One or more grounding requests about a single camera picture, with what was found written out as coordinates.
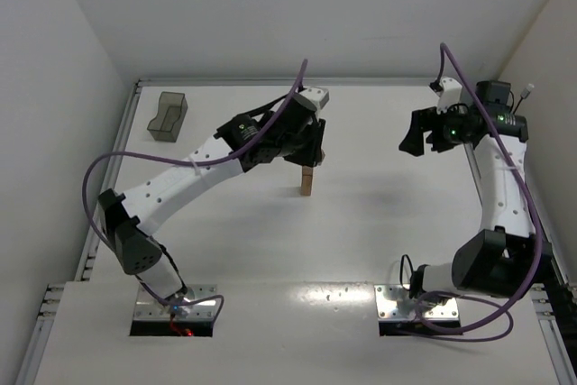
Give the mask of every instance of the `white table surface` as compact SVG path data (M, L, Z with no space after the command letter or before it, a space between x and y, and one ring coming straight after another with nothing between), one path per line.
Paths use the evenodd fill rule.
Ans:
M136 282L101 245L91 281L66 287L37 385L557 383L526 298L513 309L512 335L495 343L379 337L372 284L396 283L403 253L416 266L450 261L477 233L481 206L463 148L398 151L410 112L435 104L428 88L329 88L312 197L298 195L298 166L275 161L211 189L156 233L187 282L225 295L214 337L129 337ZM146 131L162 90L188 101L176 143ZM126 150L182 158L234 114L286 90L145 87ZM124 159L116 190L160 170ZM489 311L459 308L464 323Z

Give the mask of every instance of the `metal frame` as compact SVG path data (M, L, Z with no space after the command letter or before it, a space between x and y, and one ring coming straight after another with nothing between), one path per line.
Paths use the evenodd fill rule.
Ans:
M47 287L36 319L36 326L32 331L32 337L30 337L30 342L26 348L26 354L14 385L33 385L36 380L36 373L38 373L40 368L44 348L48 342L63 291L63 284L51 284Z
M426 78L307 78L307 83L312 85L324 85L324 86L427 86L429 79ZM122 121L119 126L119 131L114 142L114 151L123 151L126 147L128 141L128 135L130 133L134 113L136 111L136 106L143 87L155 87L155 86L166 86L166 87L176 87L176 86L289 86L293 82L293 78L269 78L269 79L230 79L230 78L143 78L139 80L132 88L126 107L124 109L124 114ZM472 152L471 145L465 145L465 153L471 167L472 176L475 181L475 187L479 193L479 199L481 200L481 191L479 181L481 179L479 168L477 166L477 161L475 160L474 154ZM122 157L113 157L106 168L104 181L102 184L102 189L112 188L118 177L120 171L120 165L122 163ZM533 194L534 200L536 202L537 210L541 216L542 225L544 227L545 236L551 242L554 247L554 266L557 272L558 278L564 283L569 283L568 274L565 272L566 267L563 261L559 260L558 247L555 248L556 239L558 239L552 226L550 220L546 215L546 212L541 202L533 178L530 176L530 171L526 171L527 174L527 184ZM94 259L96 257L96 250L98 247L98 237L93 231L88 231L87 239L82 251L80 261L78 264L78 269L74 281L87 281L90 280L90 275L92 272L92 265L94 264ZM37 320L36 326L34 328L31 341L28 345L26 355L24 356L23 364L16 380L16 385L32 385L36 377L37 371L40 367L41 357L44 353L44 348L48 342L48 337L50 335L51 326L56 315L56 309L53 311L41 312ZM569 357L565 349L563 338L559 331L553 314L550 312L550 316L545 315L543 317L538 317L539 325L543 332L545 343L549 350L551 360L557 374L559 383L562 385L577 385L577 380L575 379L575 372L572 369L572 365L569 362Z

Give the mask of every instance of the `white connector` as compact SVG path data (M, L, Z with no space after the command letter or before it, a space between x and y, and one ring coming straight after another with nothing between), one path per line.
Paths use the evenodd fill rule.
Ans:
M520 95L521 99L529 98L529 95L531 95L531 92L533 92L533 89L535 89L535 86L533 86L531 83L526 85L525 88L523 89L523 91L521 92L521 95Z

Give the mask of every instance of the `metal mounting plate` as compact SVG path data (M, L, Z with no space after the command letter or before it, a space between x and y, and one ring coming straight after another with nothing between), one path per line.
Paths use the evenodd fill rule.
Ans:
M194 295L193 299L201 299L216 294L216 284L192 284L188 285L188 289L188 294ZM177 322L212 322L216 308L217 302L215 300L201 302L193 307L180 307L175 320ZM169 321L169 309L161 306L143 288L139 288L134 305L133 322L168 323Z
M415 319L414 299L408 297L408 291L400 284L375 285L377 315L382 323L403 323ZM454 322L459 320L457 301L452 298L444 306L435 306L423 316L436 322Z

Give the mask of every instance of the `rectangular hole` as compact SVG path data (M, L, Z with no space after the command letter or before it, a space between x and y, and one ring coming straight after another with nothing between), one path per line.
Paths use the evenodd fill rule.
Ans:
M461 326L461 321L453 320L453 321L444 321L444 322L436 322L432 321L435 325L443 326L445 328L458 328ZM390 337L408 337L410 335L402 334L400 331L408 331L410 333L422 334L422 335L439 335L435 331L430 330L426 326L418 323L418 322L410 322L410 323L394 323L394 322L379 322L379 335L381 337L390 336Z
M185 337L212 337L212 322L174 322L174 326ZM155 337L180 337L176 331L170 328L169 321L133 321L130 328L130 336L155 336Z

